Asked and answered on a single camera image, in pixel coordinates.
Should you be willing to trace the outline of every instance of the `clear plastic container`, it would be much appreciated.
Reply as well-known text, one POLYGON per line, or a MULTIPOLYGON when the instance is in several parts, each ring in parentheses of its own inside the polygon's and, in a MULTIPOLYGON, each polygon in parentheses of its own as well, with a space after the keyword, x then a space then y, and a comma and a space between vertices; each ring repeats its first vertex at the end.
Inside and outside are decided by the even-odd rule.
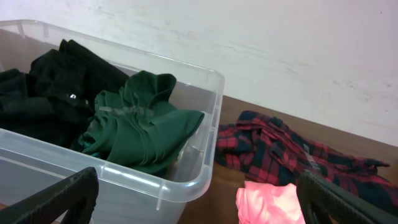
POLYGON ((203 111, 205 118, 165 179, 0 129, 0 203, 12 205, 90 166, 99 178, 94 223, 177 223, 186 202, 201 197, 210 184, 224 77, 37 21, 0 22, 0 72, 29 72, 30 63, 57 49, 62 39, 77 41, 128 75, 172 73, 178 84, 170 102, 203 111))

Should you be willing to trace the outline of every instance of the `crumpled pink fabric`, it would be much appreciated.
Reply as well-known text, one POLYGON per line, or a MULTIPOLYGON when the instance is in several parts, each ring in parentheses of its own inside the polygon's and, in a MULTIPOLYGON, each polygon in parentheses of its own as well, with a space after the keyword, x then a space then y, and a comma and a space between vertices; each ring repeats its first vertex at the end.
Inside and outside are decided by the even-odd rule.
POLYGON ((294 184, 276 187, 245 181, 244 185, 236 194, 239 224, 305 224, 294 184))

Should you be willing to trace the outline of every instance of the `white wall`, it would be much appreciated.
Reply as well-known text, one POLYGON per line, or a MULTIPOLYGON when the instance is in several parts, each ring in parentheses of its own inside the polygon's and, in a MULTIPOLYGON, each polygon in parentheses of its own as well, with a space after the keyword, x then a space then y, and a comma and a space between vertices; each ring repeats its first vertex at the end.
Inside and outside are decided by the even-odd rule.
POLYGON ((0 2, 0 20, 212 68, 225 95, 398 146, 397 0, 0 2))

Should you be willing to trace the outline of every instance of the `checkered fabric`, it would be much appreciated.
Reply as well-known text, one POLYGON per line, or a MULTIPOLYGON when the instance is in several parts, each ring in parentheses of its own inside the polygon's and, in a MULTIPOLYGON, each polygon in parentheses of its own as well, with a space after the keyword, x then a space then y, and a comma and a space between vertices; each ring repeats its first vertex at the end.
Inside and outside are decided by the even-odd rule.
POLYGON ((398 216, 398 188, 377 175, 377 167, 389 164, 305 139, 275 117, 244 111, 236 124, 220 125, 215 159, 247 179, 274 185, 296 184, 309 170, 398 216))

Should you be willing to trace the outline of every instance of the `plaid shirt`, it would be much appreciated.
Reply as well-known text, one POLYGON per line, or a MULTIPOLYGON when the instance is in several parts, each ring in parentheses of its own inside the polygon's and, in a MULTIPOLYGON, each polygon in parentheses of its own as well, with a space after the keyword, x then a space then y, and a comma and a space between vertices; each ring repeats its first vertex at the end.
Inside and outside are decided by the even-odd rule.
POLYGON ((296 184, 306 169, 398 216, 398 188, 377 175, 386 164, 344 155, 305 139, 278 118, 244 111, 236 124, 220 125, 215 159, 246 173, 246 178, 274 185, 296 184))

